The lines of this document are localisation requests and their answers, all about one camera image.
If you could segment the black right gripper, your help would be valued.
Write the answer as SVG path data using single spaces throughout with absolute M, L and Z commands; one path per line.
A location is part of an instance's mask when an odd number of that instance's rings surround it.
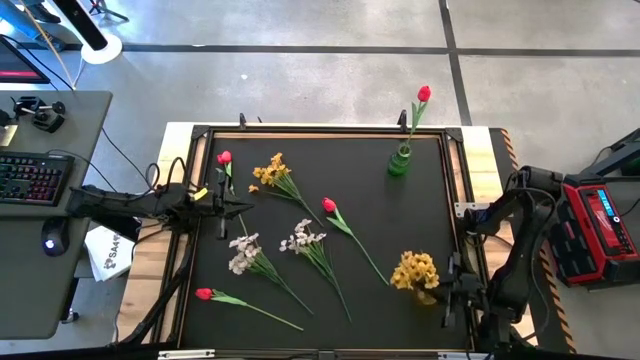
M 458 305 L 484 309 L 486 306 L 485 287 L 477 274 L 469 272 L 465 257 L 454 252 L 448 260 L 447 272 L 443 276 L 442 286 L 432 289 L 438 303 L 445 303 L 443 328 L 453 327 L 456 323 L 454 308 Z

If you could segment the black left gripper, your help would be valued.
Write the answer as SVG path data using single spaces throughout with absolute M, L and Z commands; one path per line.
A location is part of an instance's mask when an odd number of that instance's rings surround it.
M 216 217 L 219 219 L 218 239 L 228 238 L 226 220 L 226 201 L 229 196 L 229 176 L 223 169 L 216 170 L 216 186 L 214 188 L 203 187 L 190 193 L 190 201 L 201 217 Z M 254 207 L 253 203 L 240 200 L 228 200 L 228 205 L 233 206 L 228 211 L 229 217 L 235 217 Z

